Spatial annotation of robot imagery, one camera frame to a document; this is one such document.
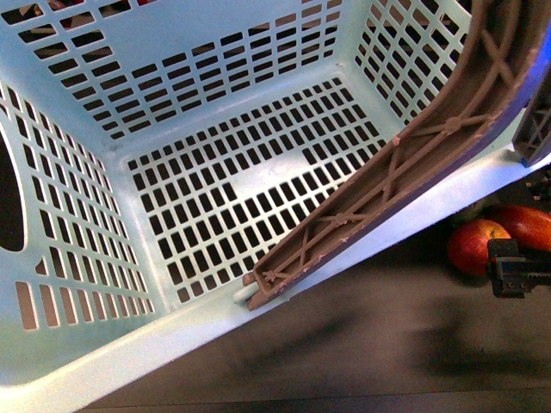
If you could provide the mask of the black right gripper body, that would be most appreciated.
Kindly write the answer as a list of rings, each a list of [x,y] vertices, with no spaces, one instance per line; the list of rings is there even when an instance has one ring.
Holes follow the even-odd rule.
[[[488,242],[486,273],[497,298],[524,298],[535,287],[550,286],[550,252],[520,250],[516,239]]]

